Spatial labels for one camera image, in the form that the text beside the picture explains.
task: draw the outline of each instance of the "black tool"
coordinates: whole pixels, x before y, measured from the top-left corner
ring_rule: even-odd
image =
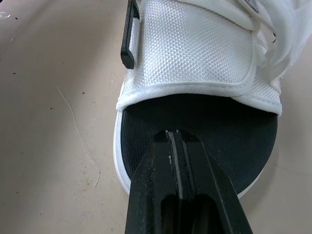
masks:
[[[132,177],[126,234],[251,234],[226,173],[195,136],[156,134]]]

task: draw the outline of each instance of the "floor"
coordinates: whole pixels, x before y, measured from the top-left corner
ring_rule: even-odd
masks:
[[[124,232],[112,145],[125,12],[126,0],[0,3],[0,233]],[[312,39],[282,81],[272,156],[240,200],[255,234],[311,233],[310,54]]]

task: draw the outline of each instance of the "white cloth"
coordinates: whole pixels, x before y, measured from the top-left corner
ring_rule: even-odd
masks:
[[[281,115],[279,79],[312,33],[312,0],[250,1],[142,0],[137,61],[117,110],[194,93],[231,97]],[[268,52],[261,24],[276,34]]]

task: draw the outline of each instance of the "white sole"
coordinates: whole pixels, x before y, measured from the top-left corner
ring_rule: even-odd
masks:
[[[121,156],[121,144],[120,144],[120,132],[121,132],[121,119],[122,119],[122,111],[117,112],[116,122],[115,122],[115,130],[114,130],[114,164],[117,176],[120,180],[121,185],[127,194],[130,193],[131,180],[128,177],[126,169],[123,164],[122,156]],[[260,172],[258,177],[242,192],[240,192],[237,196],[241,198],[243,195],[248,192],[249,189],[257,182],[259,177],[261,176],[263,170]]]

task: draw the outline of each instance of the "footbed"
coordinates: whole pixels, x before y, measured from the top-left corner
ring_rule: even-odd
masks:
[[[178,94],[127,107],[122,113],[121,154],[131,179],[149,141],[162,130],[196,135],[231,179],[236,193],[263,170],[273,149],[277,115],[228,97]]]

